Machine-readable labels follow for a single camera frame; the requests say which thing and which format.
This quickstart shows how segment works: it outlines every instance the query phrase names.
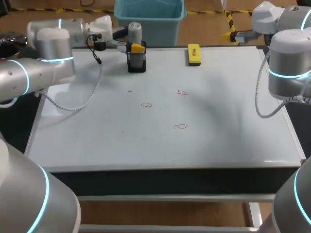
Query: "wooden floor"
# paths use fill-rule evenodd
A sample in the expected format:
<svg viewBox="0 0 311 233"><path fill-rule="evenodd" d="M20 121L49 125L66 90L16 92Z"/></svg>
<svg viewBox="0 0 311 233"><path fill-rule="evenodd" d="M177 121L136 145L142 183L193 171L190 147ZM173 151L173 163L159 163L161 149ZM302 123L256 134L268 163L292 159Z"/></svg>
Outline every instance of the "wooden floor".
<svg viewBox="0 0 311 233"><path fill-rule="evenodd" d="M11 0L15 8L80 8L79 0ZM228 0L227 10L252 10L262 0ZM276 6L295 5L295 0L271 0ZM113 10L114 0L96 0L85 9ZM185 0L188 11L219 10L218 0ZM29 21L53 18L83 18L94 21L100 14L81 12L14 12L0 18L2 31L26 33ZM249 14L233 14L236 29L251 29ZM178 45L198 43L203 45L233 45L220 39L220 35L230 31L226 16L220 14L188 15L182 20L178 35ZM250 44L263 44L263 39ZM242 203L190 203L190 202L124 202L124 201L82 201L83 224L141 224L141 225L185 225L185 226L248 226L245 207ZM265 219L272 204L260 205Z"/></svg>

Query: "hazard tape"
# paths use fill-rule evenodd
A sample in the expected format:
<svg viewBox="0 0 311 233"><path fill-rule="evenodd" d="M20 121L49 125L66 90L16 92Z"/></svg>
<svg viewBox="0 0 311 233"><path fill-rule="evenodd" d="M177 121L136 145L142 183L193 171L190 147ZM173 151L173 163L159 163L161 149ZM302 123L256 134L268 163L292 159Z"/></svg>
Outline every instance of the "hazard tape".
<svg viewBox="0 0 311 233"><path fill-rule="evenodd" d="M102 13L102 14L112 14L112 10L87 10L87 9L69 9L69 8L11 8L12 12L17 11L50 11L50 12L86 12L86 13ZM187 11L188 15L199 15L199 14L226 14L226 13L248 13L251 14L253 11Z"/></svg>
<svg viewBox="0 0 311 233"><path fill-rule="evenodd" d="M227 20L228 20L228 23L229 23L230 30L233 33L233 32L236 31L236 29L235 29L235 26L233 24L232 13L231 12L226 12L225 14L227 16Z"/></svg>
<svg viewBox="0 0 311 233"><path fill-rule="evenodd" d="M11 8L12 12L17 11L50 11L56 12L57 14L61 12L86 12L86 13L102 13L102 14L112 14L113 11L110 10L86 10L86 9L69 9L69 8Z"/></svg>

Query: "blue storage bin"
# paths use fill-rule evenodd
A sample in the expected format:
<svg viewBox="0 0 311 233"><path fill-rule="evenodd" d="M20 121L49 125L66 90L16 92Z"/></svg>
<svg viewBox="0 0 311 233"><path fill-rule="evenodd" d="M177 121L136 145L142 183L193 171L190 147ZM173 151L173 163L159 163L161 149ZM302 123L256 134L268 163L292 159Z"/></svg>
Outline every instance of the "blue storage bin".
<svg viewBox="0 0 311 233"><path fill-rule="evenodd" d="M175 46L186 15L184 0L116 0L114 7L119 26L141 24L147 46Z"/></svg>

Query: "red drawn circle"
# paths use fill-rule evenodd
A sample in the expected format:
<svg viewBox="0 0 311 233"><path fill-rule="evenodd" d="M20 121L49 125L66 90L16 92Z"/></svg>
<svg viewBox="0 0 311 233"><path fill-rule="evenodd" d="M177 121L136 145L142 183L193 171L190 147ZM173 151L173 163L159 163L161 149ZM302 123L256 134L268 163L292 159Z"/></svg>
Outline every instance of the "red drawn circle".
<svg viewBox="0 0 311 233"><path fill-rule="evenodd" d="M182 90L178 90L177 94L179 94L179 95L186 95L186 94L188 94L188 92L185 92L185 91L182 91Z"/></svg>
<svg viewBox="0 0 311 233"><path fill-rule="evenodd" d="M187 127L188 127L188 125L186 125L186 124L179 124L179 125L174 125L173 126L174 129L179 128L181 130L183 130L183 129L187 128Z"/></svg>
<svg viewBox="0 0 311 233"><path fill-rule="evenodd" d="M142 103L141 105L142 105L143 108L144 107L150 108L152 106L152 104L150 104L150 103Z"/></svg>

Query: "whiteboard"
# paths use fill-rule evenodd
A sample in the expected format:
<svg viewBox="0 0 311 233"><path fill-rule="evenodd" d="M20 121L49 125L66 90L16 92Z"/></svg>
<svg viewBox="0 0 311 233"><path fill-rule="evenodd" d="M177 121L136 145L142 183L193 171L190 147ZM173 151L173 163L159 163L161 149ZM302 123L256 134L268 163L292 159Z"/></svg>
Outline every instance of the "whiteboard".
<svg viewBox="0 0 311 233"><path fill-rule="evenodd" d="M103 76L86 109L66 112L42 98L26 155L48 171L300 166L305 158L285 109L269 119L255 111L263 53L256 47L201 48L199 67L187 50L149 49L147 71L127 72L126 56L97 52ZM74 50L75 81L51 87L59 104L90 95L99 66ZM259 106L278 101L262 74Z"/></svg>

